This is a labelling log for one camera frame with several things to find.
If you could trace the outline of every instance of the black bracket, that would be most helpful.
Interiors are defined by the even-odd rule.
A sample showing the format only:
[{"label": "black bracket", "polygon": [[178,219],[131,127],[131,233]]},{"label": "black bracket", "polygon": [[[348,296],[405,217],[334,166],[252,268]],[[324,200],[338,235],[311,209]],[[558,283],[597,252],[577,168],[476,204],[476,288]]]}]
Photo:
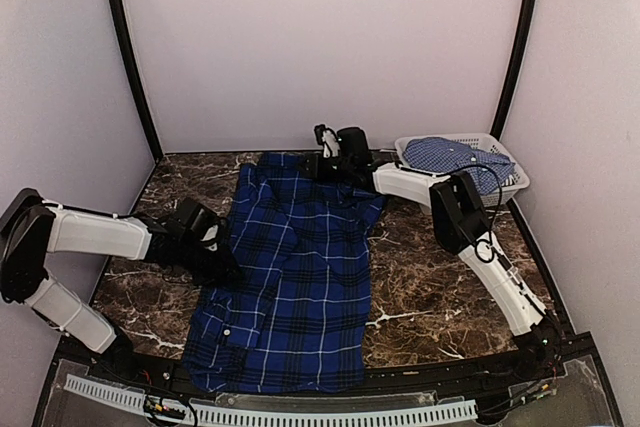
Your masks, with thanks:
[{"label": "black bracket", "polygon": [[489,218],[468,172],[456,172],[429,189],[436,241],[459,254],[489,231]]},{"label": "black bracket", "polygon": [[49,278],[44,268],[55,214],[34,189],[23,189],[0,218],[0,293],[24,303]]},{"label": "black bracket", "polygon": [[[186,198],[175,212],[157,221],[140,219],[153,233],[144,262],[183,266],[199,286],[233,284],[244,278],[231,248],[222,241],[227,220],[199,202]],[[216,235],[206,238],[214,226]]]}]

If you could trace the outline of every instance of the white backdrop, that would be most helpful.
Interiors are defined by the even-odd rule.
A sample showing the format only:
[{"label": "white backdrop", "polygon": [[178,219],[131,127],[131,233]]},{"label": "white backdrop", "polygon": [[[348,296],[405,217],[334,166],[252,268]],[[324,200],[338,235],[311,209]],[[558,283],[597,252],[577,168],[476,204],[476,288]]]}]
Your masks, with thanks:
[{"label": "white backdrop", "polygon": [[[127,212],[153,167],[108,0],[0,0],[0,212],[24,187]],[[47,267],[88,299],[104,257]],[[0,426],[31,425],[60,334],[0,300]]]},{"label": "white backdrop", "polygon": [[576,330],[640,425],[640,0],[537,0],[504,143]]},{"label": "white backdrop", "polygon": [[167,152],[488,131],[521,0],[124,0]]}]

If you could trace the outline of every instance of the black cable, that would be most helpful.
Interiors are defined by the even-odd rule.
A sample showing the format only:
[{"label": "black cable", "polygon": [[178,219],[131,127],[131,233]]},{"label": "black cable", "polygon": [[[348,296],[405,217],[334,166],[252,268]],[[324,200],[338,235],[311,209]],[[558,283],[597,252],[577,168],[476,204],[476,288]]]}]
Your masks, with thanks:
[{"label": "black cable", "polygon": [[116,374],[113,370],[111,370],[109,367],[107,367],[107,365],[104,362],[99,362],[98,365],[100,365],[100,367],[102,367],[104,370],[106,370],[107,372],[109,372],[111,375],[113,375],[116,379],[120,380],[120,382],[124,383],[125,385],[133,385],[136,387],[140,387],[142,390],[144,390],[145,394],[148,396],[152,391],[156,391],[156,392],[161,392],[163,394],[165,394],[167,397],[172,398],[174,400],[177,400],[178,402],[180,402],[182,405],[184,405],[185,407],[187,407],[190,411],[191,414],[193,415],[193,427],[198,427],[198,413],[196,412],[196,409],[193,408],[193,405],[191,405],[191,403],[188,400],[184,400],[183,396],[180,394],[176,394],[175,392],[171,392],[170,390],[167,389],[163,389],[162,387],[157,387],[155,385],[149,385],[149,384],[143,384],[141,382],[136,382],[133,380],[128,380],[125,379],[124,377]]},{"label": "black cable", "polygon": [[162,273],[162,275],[161,275],[162,280],[163,280],[164,282],[166,282],[167,284],[173,284],[173,285],[191,285],[191,286],[193,286],[193,282],[190,282],[190,281],[183,282],[183,281],[179,281],[179,280],[172,280],[172,279],[170,278],[171,276],[174,276],[174,278],[180,278],[180,277],[182,277],[182,276],[176,276],[176,275],[175,275],[175,267],[174,267],[173,265],[170,265],[170,266],[169,266],[169,268],[170,268],[171,270],[169,271],[169,273],[168,273],[168,274],[165,274],[165,273],[163,272],[163,273]]},{"label": "black cable", "polygon": [[[451,170],[449,172],[444,172],[444,173],[435,173],[435,172],[425,172],[425,171],[420,171],[420,170],[414,170],[414,169],[408,169],[414,172],[418,172],[421,174],[425,174],[425,175],[432,175],[434,177],[444,177],[447,175],[451,175],[451,174],[455,174],[456,172],[460,172],[462,170],[467,170],[467,169],[472,169],[472,168],[476,168],[476,169],[484,169],[487,172],[490,172],[491,175],[493,175],[493,177],[496,179],[496,184],[498,185],[498,203],[495,205],[495,210],[493,211],[493,215],[491,216],[491,219],[489,220],[489,227],[488,227],[488,234],[489,234],[489,240],[486,239],[479,239],[476,240],[475,242],[470,242],[473,244],[473,252],[476,254],[476,257],[478,258],[478,260],[480,260],[481,262],[485,263],[485,264],[490,264],[491,262],[493,262],[496,258],[496,252],[493,249],[493,226],[495,224],[496,221],[496,217],[498,216],[498,211],[500,210],[500,205],[502,205],[502,182],[500,182],[500,176],[498,176],[498,173],[492,169],[491,167],[489,167],[488,165],[485,164],[468,164],[468,165],[463,165],[462,167],[458,167],[457,169]],[[491,257],[489,257],[488,259],[484,259],[480,253],[478,252],[478,247],[480,247],[481,244],[487,244],[489,246],[489,249],[491,251]]]},{"label": "black cable", "polygon": [[509,412],[512,412],[525,405],[531,404],[532,402],[535,402],[536,400],[540,400],[543,397],[546,397],[546,395],[539,396],[539,394],[542,394],[542,392],[544,392],[545,390],[546,388],[543,385],[533,392],[527,393],[525,395],[520,395],[518,396],[518,398],[513,398],[512,400],[517,400],[518,402],[516,402],[515,404],[505,409],[498,410],[495,412],[492,411],[492,412],[479,412],[479,413],[484,415],[485,417],[503,417],[507,415]]},{"label": "black cable", "polygon": [[[176,419],[178,420],[178,422],[171,422],[168,420],[160,419],[158,417],[158,413],[156,412],[155,406],[153,406],[155,402],[153,402],[148,395],[145,396],[145,401],[152,405],[152,407],[147,411],[152,420],[147,419],[147,421],[153,425],[156,425],[157,427],[176,427],[177,425],[180,425],[184,420],[184,417],[182,419]],[[159,397],[156,404],[163,408],[163,411],[160,413],[160,415],[168,416],[166,413],[164,413],[164,408],[166,408],[164,405],[164,397]]]},{"label": "black cable", "polygon": [[528,395],[528,393],[530,393],[529,391],[533,392],[534,389],[538,389],[540,387],[542,387],[542,385],[544,385],[544,380],[539,380],[538,382],[535,382],[533,385],[528,385],[523,389],[520,389],[517,393],[513,394],[511,397],[509,397],[507,400],[503,400],[502,402],[492,406],[492,407],[488,407],[484,410],[481,410],[478,412],[478,414],[482,414],[482,415],[487,415],[490,414],[491,412],[493,412],[495,409],[498,409],[500,407],[502,407],[503,405],[509,404],[511,402],[513,402],[516,399],[521,399],[523,395]]}]

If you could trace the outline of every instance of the wire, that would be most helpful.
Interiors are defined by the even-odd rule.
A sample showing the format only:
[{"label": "wire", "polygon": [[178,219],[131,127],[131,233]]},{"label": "wire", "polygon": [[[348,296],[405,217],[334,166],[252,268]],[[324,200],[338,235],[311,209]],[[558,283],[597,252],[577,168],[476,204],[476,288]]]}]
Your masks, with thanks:
[{"label": "wire", "polygon": [[497,408],[497,406],[494,406],[492,409],[487,409],[483,412],[478,412],[479,414],[482,414],[486,417],[502,417],[506,414],[508,414],[509,412],[516,410],[519,407],[522,407],[524,405],[530,404],[532,402],[535,402],[536,400],[540,400],[543,397],[546,397],[548,395],[547,394],[542,394],[545,391],[548,391],[550,388],[550,384],[548,383],[544,383],[543,385],[540,385],[536,390],[532,391],[532,392],[528,392],[528,393],[522,393],[519,394],[517,396],[513,396],[511,399],[508,399],[507,401],[503,402],[503,405],[506,404],[508,401],[511,400],[517,400],[517,402],[513,405],[510,405],[509,407],[502,409],[502,410],[498,410],[498,411],[493,411],[495,408]]},{"label": "wire", "polygon": [[[489,220],[489,227],[488,227],[488,234],[489,234],[489,240],[486,239],[479,239],[476,240],[475,242],[471,242],[473,244],[473,252],[476,255],[476,257],[478,258],[478,260],[480,260],[481,262],[485,263],[485,264],[490,264],[491,262],[493,262],[496,258],[496,251],[493,248],[493,226],[496,222],[496,217],[498,216],[498,211],[500,210],[500,206],[502,205],[502,197],[503,197],[503,192],[502,192],[502,183],[500,182],[500,176],[498,176],[498,173],[492,169],[491,167],[489,167],[486,164],[468,164],[468,165],[463,165],[462,167],[458,167],[457,169],[451,170],[449,172],[444,172],[444,173],[436,173],[436,172],[425,172],[425,171],[419,171],[417,170],[416,172],[420,172],[423,174],[427,174],[427,175],[433,175],[435,177],[444,177],[447,175],[451,175],[451,174],[455,174],[456,172],[460,172],[462,170],[467,170],[467,169],[483,169],[487,172],[490,172],[491,175],[493,175],[494,179],[496,180],[496,184],[498,185],[498,203],[495,205],[494,211],[493,211],[493,215],[491,216],[491,219]],[[480,247],[480,245],[482,244],[487,244],[489,246],[489,249],[491,251],[491,257],[489,257],[488,259],[483,258],[480,255],[480,252],[478,251],[478,247]]]},{"label": "wire", "polygon": [[[162,272],[162,280],[164,282],[166,282],[167,284],[173,284],[173,285],[190,285],[190,286],[193,286],[193,282],[191,282],[191,281],[174,280],[174,279],[179,279],[182,276],[181,275],[180,276],[176,275],[175,266],[170,265],[169,268],[171,269],[169,271],[169,273]],[[197,289],[198,289],[197,287],[193,287],[190,290],[197,290]]]},{"label": "wire", "polygon": [[513,394],[511,397],[509,397],[507,400],[503,400],[502,402],[500,402],[499,404],[496,404],[492,407],[489,407],[487,409],[481,410],[480,412],[478,412],[479,414],[489,414],[490,412],[494,411],[495,409],[498,409],[500,407],[502,407],[503,405],[509,404],[512,401],[521,398],[523,395],[527,395],[527,393],[529,391],[533,391],[533,389],[538,389],[539,387],[541,387],[544,383],[544,380],[539,380],[538,382],[535,382],[533,384],[529,384],[528,386],[526,386],[525,388],[519,390],[518,392],[516,392],[515,394]]},{"label": "wire", "polygon": [[[165,394],[165,396],[167,396],[169,398],[177,400],[178,402],[180,402],[182,405],[184,405],[185,407],[187,407],[191,411],[191,414],[193,415],[193,424],[191,424],[191,425],[193,427],[198,427],[198,413],[196,412],[196,409],[193,407],[193,405],[191,405],[191,403],[188,400],[184,400],[183,396],[180,395],[180,394],[176,394],[175,392],[171,392],[170,390],[163,389],[162,387],[157,387],[155,385],[151,385],[151,377],[149,376],[149,373],[146,370],[143,370],[142,373],[143,373],[143,375],[145,375],[145,377],[147,377],[147,379],[149,381],[148,385],[147,384],[143,384],[141,382],[136,382],[136,381],[133,381],[133,380],[125,379],[124,377],[116,374],[113,370],[111,370],[109,367],[107,367],[107,365],[104,362],[98,362],[98,365],[100,365],[100,367],[102,367],[104,370],[109,372],[111,375],[113,375],[116,379],[118,379],[120,382],[124,383],[125,385],[132,385],[132,386],[140,387],[142,390],[144,390],[144,392],[145,392],[145,394],[147,396],[149,396],[149,394],[152,391],[156,391],[156,392],[161,392],[161,393]],[[182,421],[176,422],[175,424],[171,424],[171,425],[180,425],[181,422]]]}]

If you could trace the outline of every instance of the folded shirt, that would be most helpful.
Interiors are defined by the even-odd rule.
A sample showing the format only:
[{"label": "folded shirt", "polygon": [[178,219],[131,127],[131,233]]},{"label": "folded shirt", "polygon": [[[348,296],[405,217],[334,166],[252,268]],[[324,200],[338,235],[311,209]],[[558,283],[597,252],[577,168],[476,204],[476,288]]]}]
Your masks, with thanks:
[{"label": "folded shirt", "polygon": [[515,183],[515,164],[508,156],[474,149],[467,144],[442,137],[413,139],[407,144],[403,156],[411,168],[437,174],[478,164],[478,167],[465,170],[471,174],[480,195],[490,194],[498,188],[496,178],[487,169],[483,169],[483,165],[495,171],[500,185]]}]

